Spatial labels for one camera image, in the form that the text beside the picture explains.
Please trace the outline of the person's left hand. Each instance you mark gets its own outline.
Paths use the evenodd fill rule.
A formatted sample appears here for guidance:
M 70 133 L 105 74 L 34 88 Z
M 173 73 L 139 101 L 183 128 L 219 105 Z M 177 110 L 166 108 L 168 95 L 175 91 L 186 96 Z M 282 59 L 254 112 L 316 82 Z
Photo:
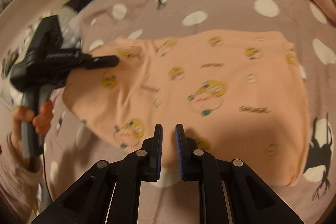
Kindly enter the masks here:
M 20 161 L 25 161 L 23 158 L 23 142 L 21 138 L 22 122 L 32 122 L 35 132 L 38 135 L 45 135 L 51 128 L 51 121 L 54 117 L 53 110 L 54 104 L 51 101 L 47 101 L 42 104 L 39 114 L 35 114 L 33 110 L 25 106 L 18 106 L 12 111 L 13 129 L 10 139 L 13 149 Z

